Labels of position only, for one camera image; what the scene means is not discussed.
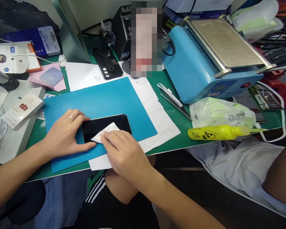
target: green workbench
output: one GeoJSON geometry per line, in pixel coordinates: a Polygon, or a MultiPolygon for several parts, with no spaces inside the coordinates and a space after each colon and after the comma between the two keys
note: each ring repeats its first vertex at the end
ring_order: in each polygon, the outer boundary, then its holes
{"type": "MultiPolygon", "coordinates": [[[[95,47],[103,46],[99,38],[95,37],[85,37],[86,46],[89,50],[89,55],[91,59],[91,63],[96,64],[96,60],[92,55],[92,49],[95,47]]],[[[55,62],[58,61],[58,56],[50,57],[48,58],[49,61],[55,62]]],[[[45,61],[40,62],[41,65],[48,64],[45,61]]],[[[63,93],[70,92],[70,87],[68,83],[68,77],[66,70],[62,68],[62,72],[65,75],[65,83],[66,83],[66,90],[55,92],[53,90],[47,89],[47,93],[53,94],[53,95],[59,95],[63,93]]],[[[147,152],[147,155],[157,154],[157,153],[163,153],[168,151],[173,151],[177,149],[183,149],[188,148],[191,146],[196,146],[200,144],[206,144],[211,141],[194,141],[190,139],[187,136],[187,130],[189,128],[192,128],[191,122],[189,122],[180,112],[178,112],[171,104],[169,104],[161,95],[160,90],[157,86],[157,83],[162,83],[165,87],[170,88],[173,93],[175,93],[176,97],[178,97],[174,86],[168,76],[168,73],[166,70],[163,70],[162,72],[153,72],[152,77],[148,78],[149,83],[151,84],[152,88],[154,89],[157,97],[159,98],[159,102],[164,107],[166,113],[168,116],[172,119],[172,121],[176,124],[178,129],[180,130],[181,134],[177,135],[173,139],[167,141],[166,143],[162,144],[161,146],[158,146],[151,151],[147,152]]],[[[266,111],[263,112],[263,115],[265,116],[267,123],[262,124],[263,128],[266,129],[274,129],[281,127],[281,115],[280,112],[274,112],[274,111],[266,111]]],[[[45,127],[45,121],[37,119],[31,134],[31,137],[29,139],[27,148],[31,147],[32,145],[36,144],[40,140],[42,140],[46,135],[46,127],[45,127]]],[[[39,180],[47,177],[53,177],[58,176],[66,173],[72,173],[76,171],[86,170],[90,169],[88,161],[83,162],[81,164],[75,165],[73,167],[64,169],[62,171],[59,171],[57,173],[52,173],[51,170],[51,162],[48,162],[47,164],[43,165],[40,169],[38,169],[30,178],[28,181],[32,180],[39,180]]]]}

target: pink paper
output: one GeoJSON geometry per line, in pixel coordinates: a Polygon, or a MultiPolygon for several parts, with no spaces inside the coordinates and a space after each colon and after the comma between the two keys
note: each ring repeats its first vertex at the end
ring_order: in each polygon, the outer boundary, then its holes
{"type": "Polygon", "coordinates": [[[57,91],[57,92],[65,90],[66,89],[66,84],[65,84],[64,79],[59,81],[54,87],[52,87],[52,86],[50,86],[50,85],[48,85],[45,82],[40,80],[40,76],[43,73],[45,73],[47,70],[49,70],[50,68],[53,68],[53,67],[60,70],[59,63],[48,64],[48,65],[41,66],[41,68],[42,68],[41,71],[29,74],[28,81],[30,81],[32,83],[38,83],[38,84],[44,85],[44,86],[46,86],[48,88],[51,88],[51,89],[53,89],[54,91],[57,91]]]}

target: white cigarette pack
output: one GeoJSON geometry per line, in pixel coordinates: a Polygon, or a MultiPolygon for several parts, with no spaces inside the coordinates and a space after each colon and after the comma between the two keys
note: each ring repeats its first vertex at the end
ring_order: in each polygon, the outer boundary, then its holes
{"type": "Polygon", "coordinates": [[[29,92],[9,109],[2,119],[14,130],[17,130],[44,104],[34,93],[29,92]]]}

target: yellow squeeze bottle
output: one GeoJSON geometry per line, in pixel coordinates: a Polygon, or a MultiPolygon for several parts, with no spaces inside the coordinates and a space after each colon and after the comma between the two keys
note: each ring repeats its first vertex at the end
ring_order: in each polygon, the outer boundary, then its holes
{"type": "Polygon", "coordinates": [[[239,126],[232,127],[229,125],[209,126],[192,128],[187,131],[188,136],[193,140],[234,140],[239,136],[247,136],[250,132],[264,131],[266,129],[250,129],[239,126]]]}

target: blue silicone mat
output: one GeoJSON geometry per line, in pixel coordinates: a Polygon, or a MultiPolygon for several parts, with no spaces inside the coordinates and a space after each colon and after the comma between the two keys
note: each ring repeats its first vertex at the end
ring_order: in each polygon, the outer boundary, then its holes
{"type": "MultiPolygon", "coordinates": [[[[137,141],[157,134],[128,77],[47,98],[44,104],[47,132],[70,108],[82,111],[90,119],[126,114],[132,136],[137,141]]],[[[78,144],[84,143],[81,128],[77,131],[75,138],[78,144]]],[[[61,171],[104,154],[106,154],[104,146],[97,144],[87,152],[55,158],[51,164],[52,172],[61,171]]]]}

